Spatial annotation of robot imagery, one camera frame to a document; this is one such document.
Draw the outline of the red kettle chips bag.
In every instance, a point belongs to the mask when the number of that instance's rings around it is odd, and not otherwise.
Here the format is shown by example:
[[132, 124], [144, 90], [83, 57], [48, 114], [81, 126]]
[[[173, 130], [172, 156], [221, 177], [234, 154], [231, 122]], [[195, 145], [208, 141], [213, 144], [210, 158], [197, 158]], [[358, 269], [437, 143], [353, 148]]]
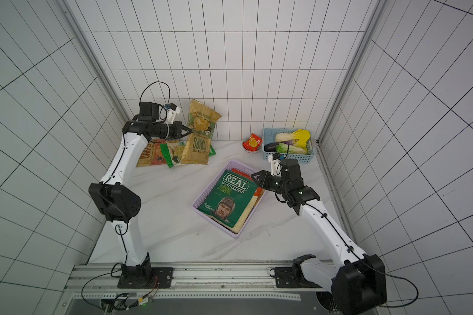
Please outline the red kettle chips bag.
[[148, 143], [146, 148], [142, 151], [136, 167], [148, 167], [167, 164], [160, 146], [162, 144], [174, 144], [178, 142], [178, 140], [151, 140], [151, 142]]

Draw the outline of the red snack cup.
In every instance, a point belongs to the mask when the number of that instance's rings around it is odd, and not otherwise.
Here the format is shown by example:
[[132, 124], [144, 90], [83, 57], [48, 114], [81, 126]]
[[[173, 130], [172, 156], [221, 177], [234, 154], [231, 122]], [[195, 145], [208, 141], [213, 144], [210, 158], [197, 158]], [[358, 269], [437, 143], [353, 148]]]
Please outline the red snack cup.
[[262, 144], [262, 138], [252, 133], [247, 140], [243, 142], [243, 148], [245, 151], [255, 153], [260, 150]]

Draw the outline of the green kettle chips bag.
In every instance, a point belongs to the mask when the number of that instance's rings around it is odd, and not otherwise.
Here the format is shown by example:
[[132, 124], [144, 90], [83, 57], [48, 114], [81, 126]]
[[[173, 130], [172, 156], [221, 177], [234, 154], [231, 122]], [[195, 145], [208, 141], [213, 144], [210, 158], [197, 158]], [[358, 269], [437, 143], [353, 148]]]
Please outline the green kettle chips bag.
[[191, 100], [188, 116], [188, 136], [181, 156], [185, 165], [207, 165], [212, 145], [212, 137], [217, 121], [222, 117], [202, 102]]

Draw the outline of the beige cassava chips bag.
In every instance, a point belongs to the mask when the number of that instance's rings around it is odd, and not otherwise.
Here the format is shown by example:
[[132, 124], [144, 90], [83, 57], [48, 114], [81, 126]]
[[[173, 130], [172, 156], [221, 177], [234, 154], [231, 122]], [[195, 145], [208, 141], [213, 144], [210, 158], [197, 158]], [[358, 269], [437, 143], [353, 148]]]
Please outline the beige cassava chips bag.
[[236, 169], [227, 170], [222, 176], [219, 191], [223, 198], [214, 211], [214, 216], [232, 233], [243, 229], [263, 190], [250, 177]]

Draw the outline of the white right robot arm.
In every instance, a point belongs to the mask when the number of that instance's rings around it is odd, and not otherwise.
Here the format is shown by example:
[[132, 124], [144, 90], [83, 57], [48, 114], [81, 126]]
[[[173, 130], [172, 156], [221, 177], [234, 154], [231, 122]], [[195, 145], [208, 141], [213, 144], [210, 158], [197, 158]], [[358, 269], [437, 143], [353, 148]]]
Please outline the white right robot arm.
[[268, 158], [270, 171], [251, 175], [262, 189], [277, 194], [319, 236], [331, 257], [324, 263], [308, 254], [293, 261], [295, 280], [315, 284], [328, 291], [343, 314], [361, 314], [387, 302], [385, 266], [352, 241], [325, 209], [318, 193], [305, 185], [300, 165], [280, 154]]

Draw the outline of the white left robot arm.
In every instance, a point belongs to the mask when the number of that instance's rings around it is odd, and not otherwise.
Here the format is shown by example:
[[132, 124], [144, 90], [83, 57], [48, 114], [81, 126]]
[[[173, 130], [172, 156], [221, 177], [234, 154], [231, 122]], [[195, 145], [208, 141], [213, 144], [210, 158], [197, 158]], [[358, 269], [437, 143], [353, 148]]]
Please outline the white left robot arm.
[[148, 288], [158, 283], [139, 229], [137, 216], [142, 201], [128, 187], [139, 158], [152, 139], [178, 140], [192, 132], [181, 122], [160, 123], [141, 116], [126, 122], [109, 170], [98, 183], [89, 186], [89, 195], [112, 225], [124, 256], [120, 263], [120, 289]]

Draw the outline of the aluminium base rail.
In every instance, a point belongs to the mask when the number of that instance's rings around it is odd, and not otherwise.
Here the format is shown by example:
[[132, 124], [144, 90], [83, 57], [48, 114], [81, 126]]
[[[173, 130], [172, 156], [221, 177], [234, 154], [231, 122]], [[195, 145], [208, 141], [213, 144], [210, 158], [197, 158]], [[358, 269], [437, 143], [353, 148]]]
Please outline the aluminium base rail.
[[[300, 284], [290, 276], [276, 278], [275, 271], [289, 269], [290, 261], [251, 262], [154, 262], [158, 285], [126, 289], [129, 299], [150, 293], [153, 299], [284, 299], [299, 301], [304, 292], [324, 292], [325, 288]], [[65, 285], [68, 299], [103, 300], [122, 293], [120, 272], [113, 264], [75, 266]]]

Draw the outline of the purple toy eggplant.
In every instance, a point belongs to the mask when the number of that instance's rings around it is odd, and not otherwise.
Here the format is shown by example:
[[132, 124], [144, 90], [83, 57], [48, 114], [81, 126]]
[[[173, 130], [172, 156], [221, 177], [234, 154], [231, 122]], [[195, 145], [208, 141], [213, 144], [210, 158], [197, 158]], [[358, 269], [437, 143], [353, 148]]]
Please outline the purple toy eggplant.
[[264, 150], [266, 152], [284, 153], [284, 152], [287, 152], [287, 150], [291, 150], [291, 147], [294, 147], [296, 142], [297, 140], [286, 140], [286, 141], [269, 143], [264, 146]]

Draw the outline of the green Real chips bag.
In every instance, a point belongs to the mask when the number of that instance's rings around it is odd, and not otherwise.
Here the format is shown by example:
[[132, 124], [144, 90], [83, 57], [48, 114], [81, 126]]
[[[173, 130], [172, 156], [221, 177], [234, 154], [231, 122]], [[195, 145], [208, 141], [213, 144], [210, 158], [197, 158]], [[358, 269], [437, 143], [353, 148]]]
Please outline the green Real chips bag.
[[251, 214], [261, 189], [245, 173], [226, 170], [196, 208], [233, 234], [238, 234]]

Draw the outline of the green toy lettuce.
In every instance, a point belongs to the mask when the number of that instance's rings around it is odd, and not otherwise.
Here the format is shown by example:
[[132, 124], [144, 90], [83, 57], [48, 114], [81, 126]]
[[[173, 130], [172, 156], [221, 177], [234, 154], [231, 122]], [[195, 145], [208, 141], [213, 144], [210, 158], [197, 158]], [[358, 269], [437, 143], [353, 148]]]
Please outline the green toy lettuce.
[[276, 148], [277, 153], [280, 154], [299, 154], [306, 155], [308, 150], [300, 146], [294, 146], [286, 143], [279, 143]]

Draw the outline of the blue plastic basket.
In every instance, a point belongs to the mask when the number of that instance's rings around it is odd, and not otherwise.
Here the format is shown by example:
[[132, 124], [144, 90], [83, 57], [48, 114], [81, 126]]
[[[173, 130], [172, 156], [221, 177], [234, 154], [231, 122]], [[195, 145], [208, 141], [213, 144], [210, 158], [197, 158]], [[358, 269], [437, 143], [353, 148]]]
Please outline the blue plastic basket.
[[[269, 143], [274, 143], [275, 141], [275, 135], [278, 133], [292, 133], [298, 129], [280, 129], [280, 128], [271, 128], [271, 127], [266, 127], [263, 129], [263, 146], [261, 147], [261, 151], [263, 152], [264, 160], [268, 159], [268, 156], [272, 153], [277, 153], [277, 152], [266, 152], [264, 150], [264, 146]], [[315, 152], [313, 149], [313, 144], [310, 140], [307, 142], [307, 147], [306, 149], [308, 150], [308, 154], [306, 155], [299, 155], [299, 154], [282, 154], [284, 158], [288, 159], [295, 159], [301, 164], [308, 164], [310, 161], [313, 159], [315, 156]]]

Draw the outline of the purple plastic basket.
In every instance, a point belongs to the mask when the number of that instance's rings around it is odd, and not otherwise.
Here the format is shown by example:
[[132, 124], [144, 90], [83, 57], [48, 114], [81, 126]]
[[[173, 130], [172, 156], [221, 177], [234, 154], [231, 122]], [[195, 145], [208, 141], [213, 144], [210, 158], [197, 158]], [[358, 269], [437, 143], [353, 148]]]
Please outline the purple plastic basket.
[[238, 238], [265, 194], [251, 179], [256, 171], [229, 161], [193, 202], [194, 210], [233, 238]]

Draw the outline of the green white chips bag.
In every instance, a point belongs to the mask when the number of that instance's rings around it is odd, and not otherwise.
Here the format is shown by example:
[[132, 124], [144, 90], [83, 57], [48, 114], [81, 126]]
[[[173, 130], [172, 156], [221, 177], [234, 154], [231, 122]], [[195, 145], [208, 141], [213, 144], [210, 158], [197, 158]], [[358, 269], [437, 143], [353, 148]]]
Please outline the green white chips bag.
[[193, 149], [189, 141], [161, 144], [160, 149], [169, 168], [177, 165], [207, 165], [208, 159], [215, 155], [212, 141], [208, 141], [208, 149]]

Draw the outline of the yellow toy cabbage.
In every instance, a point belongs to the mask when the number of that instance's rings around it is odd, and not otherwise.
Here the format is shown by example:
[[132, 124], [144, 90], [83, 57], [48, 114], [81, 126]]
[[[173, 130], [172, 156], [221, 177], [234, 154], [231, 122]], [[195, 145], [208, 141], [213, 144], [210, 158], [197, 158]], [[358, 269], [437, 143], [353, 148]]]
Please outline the yellow toy cabbage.
[[292, 133], [278, 133], [275, 135], [276, 142], [293, 142], [294, 146], [306, 148], [310, 140], [310, 132], [304, 129], [298, 129]]

